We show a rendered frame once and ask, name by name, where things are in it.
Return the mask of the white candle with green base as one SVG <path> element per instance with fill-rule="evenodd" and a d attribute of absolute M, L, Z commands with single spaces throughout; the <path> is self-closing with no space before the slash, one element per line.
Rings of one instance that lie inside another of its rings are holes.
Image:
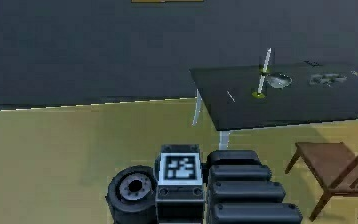
<path fill-rule="evenodd" d="M 260 78 L 259 78 L 258 88 L 256 91 L 254 91 L 252 93 L 252 95 L 256 98 L 264 98 L 265 97 L 265 95 L 263 93 L 263 86 L 264 86 L 265 78 L 268 75 L 268 65 L 269 65 L 269 62 L 271 59 L 271 52 L 272 52 L 272 49 L 268 48 L 263 66 L 260 69 Z"/>

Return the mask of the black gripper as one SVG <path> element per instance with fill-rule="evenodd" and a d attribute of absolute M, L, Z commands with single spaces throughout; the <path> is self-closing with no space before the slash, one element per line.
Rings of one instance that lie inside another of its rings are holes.
<path fill-rule="evenodd" d="M 114 224 L 156 224 L 155 189 L 151 167 L 137 165 L 120 171 L 106 195 Z"/>

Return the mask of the brown wooden chair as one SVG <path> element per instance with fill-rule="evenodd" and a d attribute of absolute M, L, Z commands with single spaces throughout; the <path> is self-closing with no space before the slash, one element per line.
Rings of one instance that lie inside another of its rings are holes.
<path fill-rule="evenodd" d="M 332 197 L 358 197 L 358 154 L 344 142 L 296 142 L 295 147 L 285 173 L 288 174 L 301 158 L 323 190 L 309 216 L 311 221 L 317 218 Z"/>

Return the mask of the black table with white legs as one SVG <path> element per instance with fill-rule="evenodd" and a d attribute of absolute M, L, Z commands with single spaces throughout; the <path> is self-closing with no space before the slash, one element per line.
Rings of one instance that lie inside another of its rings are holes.
<path fill-rule="evenodd" d="M 224 150 L 234 130 L 358 119 L 358 77 L 351 70 L 358 71 L 358 66 L 307 61 L 272 65 L 271 73 L 287 75 L 292 83 L 283 89 L 264 84 L 264 98 L 252 95 L 260 78 L 256 65 L 193 68 L 190 74 L 197 89 L 196 107 L 207 108 L 219 133 L 219 148 Z M 309 84 L 312 75 L 326 73 L 344 75 L 347 80 L 331 86 Z"/>

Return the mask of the grey crumpled cloth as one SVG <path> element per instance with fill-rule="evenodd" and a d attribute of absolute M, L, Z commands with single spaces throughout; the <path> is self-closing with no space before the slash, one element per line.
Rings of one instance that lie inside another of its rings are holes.
<path fill-rule="evenodd" d="M 337 73 L 314 74 L 310 77 L 310 85 L 327 85 L 331 86 L 335 83 L 343 83 L 347 77 Z"/>

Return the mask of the clear glass bowl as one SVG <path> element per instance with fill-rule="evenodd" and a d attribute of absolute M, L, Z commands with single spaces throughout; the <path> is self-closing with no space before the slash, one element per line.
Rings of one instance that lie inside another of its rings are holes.
<path fill-rule="evenodd" d="M 275 89 L 283 89 L 292 83 L 292 79 L 282 73 L 272 73 L 266 78 L 267 83 Z"/>

